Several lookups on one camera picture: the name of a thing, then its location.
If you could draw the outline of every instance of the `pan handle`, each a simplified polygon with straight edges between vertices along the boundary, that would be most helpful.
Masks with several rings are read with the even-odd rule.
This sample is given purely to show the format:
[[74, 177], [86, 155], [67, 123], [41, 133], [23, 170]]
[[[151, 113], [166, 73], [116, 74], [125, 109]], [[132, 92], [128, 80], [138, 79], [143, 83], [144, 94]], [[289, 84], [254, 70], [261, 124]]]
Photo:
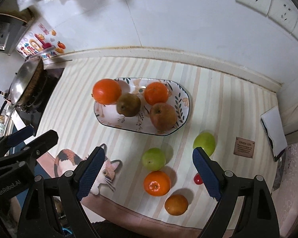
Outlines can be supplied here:
[[52, 45], [51, 47], [45, 48], [45, 49], [43, 49], [42, 51], [40, 51], [40, 52], [38, 52], [38, 53], [36, 53], [36, 54], [34, 54], [34, 55], [29, 55], [29, 56], [25, 59], [25, 61], [27, 61], [28, 59], [31, 59], [31, 58], [33, 58], [33, 57], [38, 57], [38, 56], [40, 56], [40, 55], [43, 55], [44, 53], [48, 53], [48, 52], [54, 50], [55, 48], [56, 48], [56, 47], [55, 47], [54, 45]]
[[2, 107], [0, 108], [0, 116], [1, 116], [2, 111], [3, 111], [4, 107], [6, 106], [6, 104], [7, 104], [7, 101], [5, 100], [2, 104]]

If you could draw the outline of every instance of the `baseboard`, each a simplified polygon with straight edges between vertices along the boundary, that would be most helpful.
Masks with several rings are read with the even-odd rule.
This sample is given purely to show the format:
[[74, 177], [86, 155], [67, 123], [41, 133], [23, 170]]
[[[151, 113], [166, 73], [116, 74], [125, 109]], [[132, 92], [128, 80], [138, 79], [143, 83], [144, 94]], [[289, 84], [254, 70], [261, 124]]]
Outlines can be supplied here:
[[45, 68], [64, 67], [66, 63], [55, 65], [56, 63], [71, 61], [81, 58], [93, 57], [134, 57], [148, 58], [156, 60], [166, 60], [178, 63], [196, 65], [209, 68], [212, 70], [224, 72], [241, 79], [247, 80], [259, 86], [262, 86], [270, 91], [277, 92], [281, 85], [280, 83], [258, 73], [247, 69], [241, 65], [237, 65], [225, 60], [200, 55], [180, 50], [156, 48], [156, 47], [111, 47], [104, 49], [91, 49], [79, 52], [72, 52], [65, 55], [59, 55], [50, 59], [44, 60]]
[[298, 130], [287, 134], [286, 136], [287, 144], [293, 144], [298, 142]]

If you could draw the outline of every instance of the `green apple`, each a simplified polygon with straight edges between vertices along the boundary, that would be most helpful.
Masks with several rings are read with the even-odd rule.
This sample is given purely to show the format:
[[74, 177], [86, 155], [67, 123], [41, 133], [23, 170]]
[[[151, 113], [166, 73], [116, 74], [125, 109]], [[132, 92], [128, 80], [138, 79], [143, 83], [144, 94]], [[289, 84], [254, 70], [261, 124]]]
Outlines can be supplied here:
[[201, 147], [208, 156], [213, 154], [215, 146], [215, 138], [209, 132], [202, 132], [193, 142], [193, 149]]
[[159, 148], [151, 148], [144, 152], [141, 162], [150, 171], [158, 171], [165, 165], [165, 155]]

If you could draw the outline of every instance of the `blue gripper pad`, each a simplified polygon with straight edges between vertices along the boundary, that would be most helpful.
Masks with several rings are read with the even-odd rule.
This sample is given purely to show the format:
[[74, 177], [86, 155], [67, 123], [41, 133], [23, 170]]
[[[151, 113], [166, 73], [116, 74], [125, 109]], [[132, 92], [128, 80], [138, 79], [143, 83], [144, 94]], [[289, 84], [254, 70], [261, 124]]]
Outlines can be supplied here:
[[27, 138], [33, 135], [33, 127], [28, 125], [23, 129], [10, 134], [7, 138], [7, 146], [10, 148], [15, 147], [16, 145], [20, 144], [22, 141], [26, 140]]
[[193, 150], [192, 159], [193, 164], [196, 167], [196, 170], [198, 170], [198, 173], [201, 176], [210, 197], [215, 198], [216, 201], [219, 201], [222, 197], [220, 192], [220, 183], [197, 148]]
[[[91, 163], [88, 165], [82, 177], [78, 181], [78, 192], [76, 193], [76, 196], [79, 201], [88, 196], [91, 191], [91, 187], [93, 186], [96, 177], [105, 162], [105, 151], [102, 148], [97, 149], [98, 152], [94, 155]], [[93, 156], [93, 153], [88, 157], [85, 163], [89, 161], [91, 156]]]

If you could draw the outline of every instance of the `screw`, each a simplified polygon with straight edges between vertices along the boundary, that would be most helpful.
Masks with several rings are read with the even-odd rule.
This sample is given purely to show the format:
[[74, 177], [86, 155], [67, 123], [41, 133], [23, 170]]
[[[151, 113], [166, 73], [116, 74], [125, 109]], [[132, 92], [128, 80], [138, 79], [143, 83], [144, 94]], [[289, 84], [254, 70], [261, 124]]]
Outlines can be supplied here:
[[264, 180], [264, 177], [262, 177], [262, 176], [256, 176], [256, 179], [257, 179], [258, 181], [263, 181], [263, 180]]
[[227, 177], [232, 177], [233, 176], [233, 173], [231, 171], [225, 171], [224, 174], [227, 176]]
[[42, 176], [36, 176], [34, 177], [34, 181], [40, 181], [42, 179]]
[[66, 177], [70, 177], [73, 175], [73, 171], [66, 171], [65, 174], [64, 174]]

